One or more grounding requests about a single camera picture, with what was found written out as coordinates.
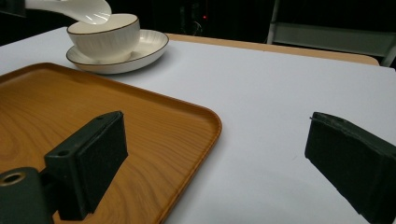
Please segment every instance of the screw hole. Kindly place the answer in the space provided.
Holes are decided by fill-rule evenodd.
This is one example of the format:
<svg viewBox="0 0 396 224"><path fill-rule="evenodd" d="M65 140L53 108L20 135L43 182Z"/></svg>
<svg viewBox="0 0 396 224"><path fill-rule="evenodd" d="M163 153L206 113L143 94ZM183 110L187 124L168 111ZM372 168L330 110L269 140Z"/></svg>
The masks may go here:
<svg viewBox="0 0 396 224"><path fill-rule="evenodd" d="M0 186L8 186L8 185L13 185L25 178L25 173L19 172L11 175L7 175L3 178L0 179Z"/></svg>

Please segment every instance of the dark background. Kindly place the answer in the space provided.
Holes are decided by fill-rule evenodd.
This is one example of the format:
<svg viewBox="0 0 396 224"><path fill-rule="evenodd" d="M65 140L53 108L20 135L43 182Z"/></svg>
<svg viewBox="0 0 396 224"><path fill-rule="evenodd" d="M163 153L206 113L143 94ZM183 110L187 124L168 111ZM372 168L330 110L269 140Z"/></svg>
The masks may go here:
<svg viewBox="0 0 396 224"><path fill-rule="evenodd" d="M142 29L257 43L265 42L274 7L274 0L107 2L113 13L137 15ZM396 32L395 8L395 0L282 0L278 20ZM62 14L40 10L27 10L25 18L0 13L0 46L73 22Z"/></svg>

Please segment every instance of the chair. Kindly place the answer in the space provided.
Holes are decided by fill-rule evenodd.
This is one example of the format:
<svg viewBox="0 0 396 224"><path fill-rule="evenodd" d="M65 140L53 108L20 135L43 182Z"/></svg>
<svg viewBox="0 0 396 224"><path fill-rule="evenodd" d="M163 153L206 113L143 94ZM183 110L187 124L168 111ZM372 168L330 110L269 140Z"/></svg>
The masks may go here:
<svg viewBox="0 0 396 224"><path fill-rule="evenodd" d="M280 0L275 0L267 44L287 44L329 49L382 58L381 66L391 66L396 57L396 33L351 30L277 21Z"/></svg>

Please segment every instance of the wooden table edge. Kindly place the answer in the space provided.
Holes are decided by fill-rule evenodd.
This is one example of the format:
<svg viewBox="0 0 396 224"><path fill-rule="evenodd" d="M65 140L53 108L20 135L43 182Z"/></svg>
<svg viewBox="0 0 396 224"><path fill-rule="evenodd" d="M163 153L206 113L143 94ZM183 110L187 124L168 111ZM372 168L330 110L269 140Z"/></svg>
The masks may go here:
<svg viewBox="0 0 396 224"><path fill-rule="evenodd" d="M352 63L365 63L365 64L379 66L378 60L376 60L373 57L367 55L361 55L361 54L333 52L333 51L319 50L319 49L302 49L295 47L292 48L292 47L284 47L278 45L267 45L261 43L217 39L211 37L192 36L192 35L175 35L175 34L167 34L167 35L169 36L169 39L176 41L219 45L219 46L233 47L240 49L255 49L255 50L271 51L277 53L302 55L307 57L333 59L333 60L352 62Z"/></svg>

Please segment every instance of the white spoon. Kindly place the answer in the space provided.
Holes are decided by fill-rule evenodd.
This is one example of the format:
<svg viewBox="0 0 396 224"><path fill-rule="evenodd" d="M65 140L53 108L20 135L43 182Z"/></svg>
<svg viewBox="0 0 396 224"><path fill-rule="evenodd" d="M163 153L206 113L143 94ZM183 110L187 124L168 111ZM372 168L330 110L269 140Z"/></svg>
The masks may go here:
<svg viewBox="0 0 396 224"><path fill-rule="evenodd" d="M62 13L89 24L103 24L111 15L105 0L26 0L25 7Z"/></svg>

